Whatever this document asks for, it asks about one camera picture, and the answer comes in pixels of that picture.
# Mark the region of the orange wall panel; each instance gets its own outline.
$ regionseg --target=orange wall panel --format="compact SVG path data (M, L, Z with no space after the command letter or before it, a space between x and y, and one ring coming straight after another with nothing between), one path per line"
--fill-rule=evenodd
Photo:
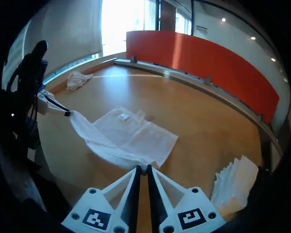
M272 119L279 97L267 79L234 52L208 40L170 31L130 31L126 57L211 77L211 82Z

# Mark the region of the white cloth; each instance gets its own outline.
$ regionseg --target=white cloth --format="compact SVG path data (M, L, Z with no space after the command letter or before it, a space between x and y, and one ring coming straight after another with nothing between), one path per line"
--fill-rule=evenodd
M69 74L67 80L67 90L76 90L83 86L93 75L83 75L78 71L73 71Z
M221 216L237 212L247 206L249 192L254 185L258 167L244 155L234 159L219 174L212 192L211 203Z
M144 169L154 162L161 167L178 139L143 118L142 111L134 114L123 107L116 107L94 123L77 111L70 114L75 131L95 154L128 170L137 165Z

